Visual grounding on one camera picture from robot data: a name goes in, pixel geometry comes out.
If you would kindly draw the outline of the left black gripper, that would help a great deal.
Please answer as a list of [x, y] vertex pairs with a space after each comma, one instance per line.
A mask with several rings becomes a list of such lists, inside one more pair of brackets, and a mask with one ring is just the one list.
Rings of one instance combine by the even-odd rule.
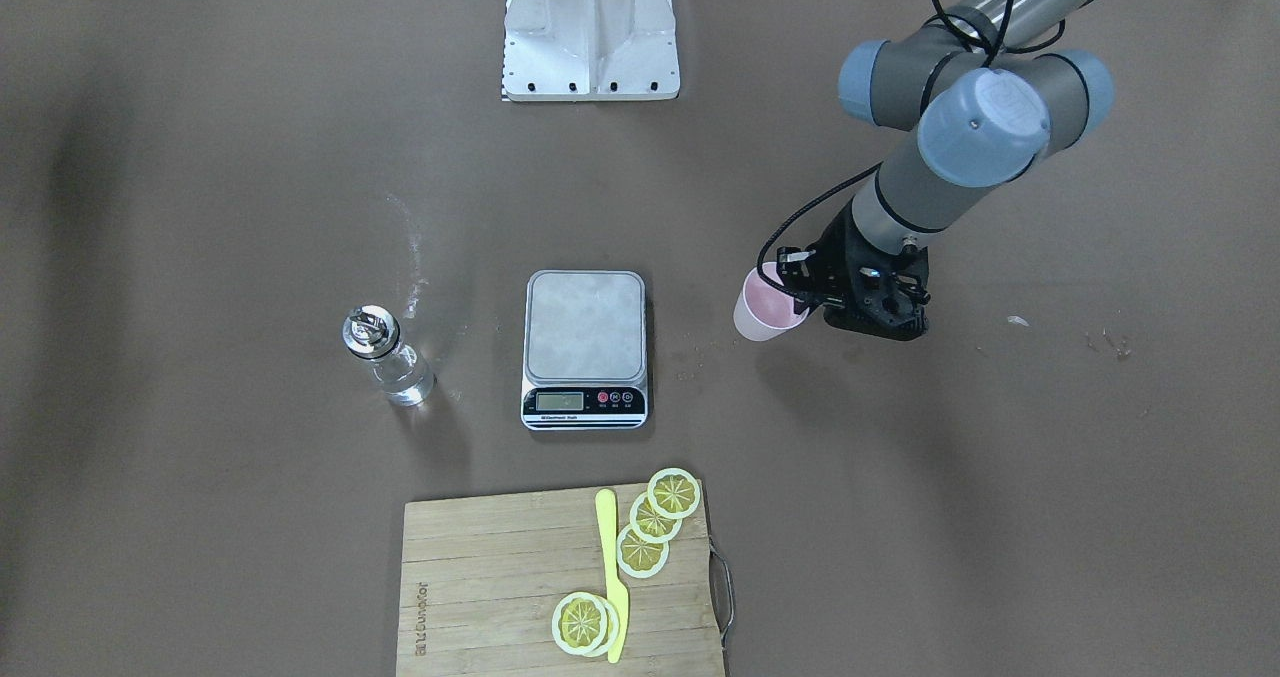
[[777, 282], [808, 282], [791, 296], [794, 314], [822, 308], [832, 329], [888, 340], [915, 340], [928, 331], [928, 253], [901, 256], [873, 247], [849, 206], [806, 250], [781, 247], [773, 264]]

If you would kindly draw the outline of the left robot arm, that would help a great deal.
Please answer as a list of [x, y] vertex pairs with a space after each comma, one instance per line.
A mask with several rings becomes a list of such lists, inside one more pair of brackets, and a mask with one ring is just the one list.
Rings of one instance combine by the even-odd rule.
[[771, 235], [733, 321], [768, 340], [823, 314], [833, 329], [891, 340], [925, 334], [932, 241], [991, 191], [1079, 143], [1110, 115], [1115, 84], [1100, 58], [1052, 51], [1073, 12], [1097, 0], [963, 0], [901, 42], [852, 49], [838, 76], [851, 116], [902, 131], [822, 235]]

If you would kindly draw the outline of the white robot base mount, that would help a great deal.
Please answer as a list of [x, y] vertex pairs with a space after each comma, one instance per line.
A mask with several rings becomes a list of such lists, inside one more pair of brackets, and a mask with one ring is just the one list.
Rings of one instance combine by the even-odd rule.
[[644, 102], [682, 88], [675, 0], [506, 0], [500, 97]]

